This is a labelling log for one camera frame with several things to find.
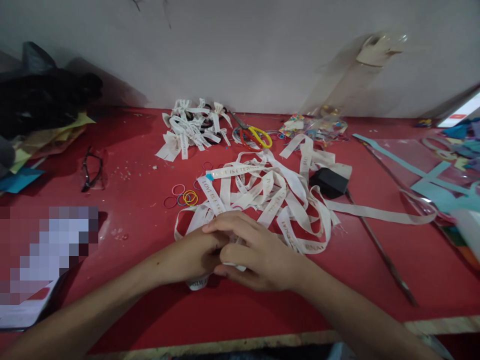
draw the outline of red tabletop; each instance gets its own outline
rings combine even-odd
[[[133,113],[153,116],[135,116]],[[219,145],[200,152],[189,149],[189,159],[167,162],[155,156],[164,144],[167,128],[159,109],[115,110],[89,125],[63,154],[51,156],[39,169],[46,174],[21,194],[5,194],[1,206],[98,206],[102,222],[100,245],[80,266],[70,271],[60,298],[66,306],[118,276],[149,254],[174,241],[179,206],[163,207],[172,186],[193,182],[204,173],[202,163],[214,167],[234,161],[244,148]],[[264,130],[281,126],[285,116],[245,116]],[[375,139],[419,139],[432,130],[413,128],[412,120],[351,118],[348,133]],[[222,127],[227,127],[225,120]],[[300,152],[280,158],[284,140],[274,136],[272,152],[298,172]],[[81,193],[78,169],[89,145],[107,149],[105,190]],[[358,205],[405,212],[395,182],[355,139],[327,148],[336,161],[353,166],[350,192]],[[220,181],[214,182],[220,191]],[[206,198],[201,191],[200,202]],[[260,214],[247,212],[256,218]],[[189,216],[181,217],[185,231]],[[338,214],[343,227],[333,231],[327,249],[310,258],[323,269],[370,299],[401,322],[480,314],[477,275],[431,224],[414,226],[369,219],[385,251],[410,287],[419,307],[412,307],[397,287],[360,220]],[[118,239],[122,229],[127,239]],[[301,237],[304,232],[295,226]],[[280,233],[273,224],[272,231]],[[215,276],[207,288],[191,292],[183,283],[151,291],[122,317],[94,346],[93,353],[218,342],[252,337],[297,334],[330,329],[322,316],[290,292],[256,293]],[[12,336],[0,336],[0,345]]]

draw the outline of light blue paper strip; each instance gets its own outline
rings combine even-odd
[[[365,137],[365,136],[361,136],[359,134],[353,134],[354,137],[366,142],[367,144],[369,144],[372,148],[374,148],[375,150],[377,150],[378,152],[382,153],[383,155],[389,157],[390,159],[392,159],[393,161],[399,163],[400,165],[402,165],[405,169],[407,170],[410,170],[412,173],[422,177],[422,178],[427,178],[428,181],[432,182],[432,183],[435,183],[437,185],[440,185],[441,187],[444,187],[445,189],[449,189],[449,190],[452,190],[454,192],[457,192],[457,193],[461,193],[461,194],[465,194],[465,195],[469,195],[471,192],[469,189],[466,189],[464,187],[461,187],[461,186],[458,186],[458,185],[455,185],[455,184],[452,184],[450,182],[447,182],[447,181],[443,181],[443,180],[440,180],[439,178],[437,177],[430,177],[430,174],[426,173],[426,172],[423,172],[421,171],[420,169],[416,168],[415,166],[413,165],[410,165],[408,162],[406,162],[405,160],[399,158],[398,156],[392,154],[390,151],[388,150],[385,150],[383,147],[381,147],[375,140],[371,140],[369,139],[368,137]],[[445,165],[443,163],[447,163],[449,166],[450,166],[450,163],[447,162],[447,161],[443,161],[442,163],[440,163],[439,165],[437,165],[437,167],[435,167],[430,173],[433,173],[435,172],[437,169],[441,169],[442,167],[444,167]]]
[[[443,173],[445,170],[447,170],[449,167],[450,167],[450,163],[448,161],[442,161],[441,163],[439,163],[437,166],[435,166],[435,168],[430,171],[425,177],[424,179],[428,179],[429,181],[432,181],[433,179],[435,179],[438,175],[440,175],[441,173]]]
[[[414,184],[411,189],[431,200],[442,213],[449,214],[455,209],[469,209],[480,213],[480,198],[475,193],[477,185],[478,182],[471,186],[470,191],[472,193],[470,196],[460,197],[455,197],[443,187],[432,184],[425,179]]]

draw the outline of plastic sheet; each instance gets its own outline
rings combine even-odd
[[[443,161],[441,158],[436,156],[433,151],[422,145],[417,140],[378,139],[376,142],[392,154],[398,156],[412,166],[426,173],[433,170]],[[407,170],[396,161],[379,153],[378,151],[372,148],[371,151],[399,181],[403,190],[412,193],[413,191],[410,189],[410,187],[421,180],[421,177]],[[469,189],[474,182],[480,180],[480,176],[478,172],[474,170],[461,171],[454,167],[454,163],[452,162],[452,165],[449,168],[438,175],[438,179],[461,186],[465,189]],[[463,195],[454,191],[450,192],[456,198]],[[480,189],[478,187],[476,188],[476,193],[480,195]],[[415,205],[417,205],[417,208],[426,210],[421,203],[416,203]],[[446,220],[451,220],[449,216],[444,216],[443,218]]]

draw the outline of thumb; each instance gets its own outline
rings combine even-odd
[[[215,267],[215,270],[213,270],[213,273],[215,275],[230,279],[252,290],[256,290],[256,291],[261,290],[260,288],[261,281],[259,276],[249,269],[245,271],[240,271],[233,266],[221,264]]]

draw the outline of finger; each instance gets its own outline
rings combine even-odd
[[[208,254],[202,257],[201,262],[202,262],[202,267],[208,270],[209,272],[212,272],[215,269],[215,267],[222,264],[222,262],[220,261],[220,257],[218,255],[212,255],[212,254]]]
[[[259,263],[259,257],[255,250],[236,243],[230,243],[221,250],[220,260],[222,264],[233,263],[252,270],[256,270]]]
[[[230,279],[255,291],[262,289],[262,283],[259,276],[248,269],[245,271],[240,271],[233,266],[218,265],[215,270],[213,270],[213,273],[215,275]]]
[[[215,231],[232,231],[235,235],[244,239],[247,243],[255,241],[259,231],[253,228],[248,222],[239,216],[216,217],[210,223],[202,227],[204,233],[213,233]]]
[[[223,231],[216,231],[214,233],[211,233],[210,236],[212,236],[212,244],[211,244],[212,251],[215,251],[217,249],[222,249],[225,245],[227,245],[230,242],[230,237]]]

